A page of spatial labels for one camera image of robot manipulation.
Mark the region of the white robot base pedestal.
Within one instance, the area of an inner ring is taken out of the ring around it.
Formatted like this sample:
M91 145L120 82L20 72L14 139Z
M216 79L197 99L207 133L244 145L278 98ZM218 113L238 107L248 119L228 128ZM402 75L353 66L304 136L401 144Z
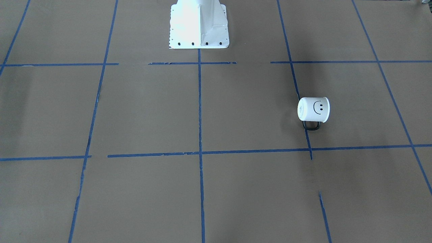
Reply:
M169 48L228 48L227 9L219 0L178 0L170 9Z

